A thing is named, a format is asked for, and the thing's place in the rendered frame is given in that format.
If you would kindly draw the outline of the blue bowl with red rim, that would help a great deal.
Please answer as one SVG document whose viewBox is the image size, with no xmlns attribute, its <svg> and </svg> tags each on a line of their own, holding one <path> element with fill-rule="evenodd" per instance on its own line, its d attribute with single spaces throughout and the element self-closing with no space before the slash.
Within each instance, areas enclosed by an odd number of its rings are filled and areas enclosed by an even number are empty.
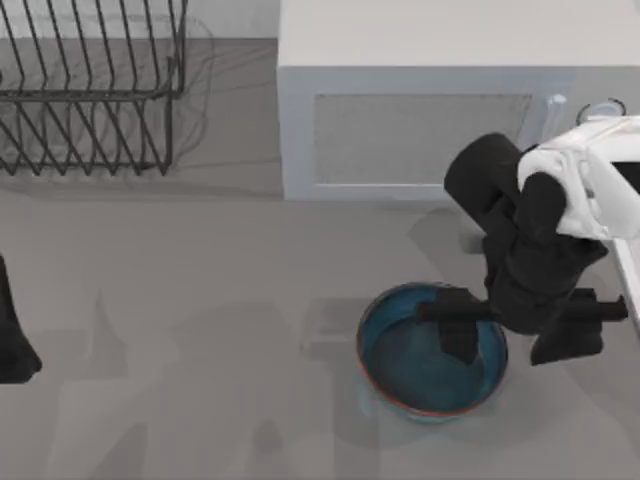
<svg viewBox="0 0 640 480">
<path fill-rule="evenodd" d="M 393 411 L 422 423 L 470 414 L 500 388 L 509 350 L 504 330 L 478 324 L 478 355 L 467 365 L 446 354 L 433 323 L 417 323 L 418 304 L 431 303 L 446 283 L 409 282 L 380 293 L 364 310 L 356 352 L 371 389 Z"/>
</svg>

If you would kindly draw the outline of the microwave knob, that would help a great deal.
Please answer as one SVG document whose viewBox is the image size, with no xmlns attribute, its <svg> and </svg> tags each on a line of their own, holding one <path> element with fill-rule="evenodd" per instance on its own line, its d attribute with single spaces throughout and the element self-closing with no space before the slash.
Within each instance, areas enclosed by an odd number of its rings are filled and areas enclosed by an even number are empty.
<svg viewBox="0 0 640 480">
<path fill-rule="evenodd" d="M 596 117 L 620 117 L 627 114 L 622 100 L 609 97 L 600 102 L 588 103 L 580 108 L 576 115 L 576 124 L 581 125 Z"/>
</svg>

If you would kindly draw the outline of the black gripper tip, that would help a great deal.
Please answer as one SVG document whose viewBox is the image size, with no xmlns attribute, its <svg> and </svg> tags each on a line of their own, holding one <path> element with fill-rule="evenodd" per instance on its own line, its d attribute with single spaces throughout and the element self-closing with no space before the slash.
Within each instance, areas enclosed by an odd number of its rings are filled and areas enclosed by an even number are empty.
<svg viewBox="0 0 640 480">
<path fill-rule="evenodd" d="M 0 254 L 0 385 L 25 384 L 42 367 L 18 320 L 6 263 Z"/>
</svg>

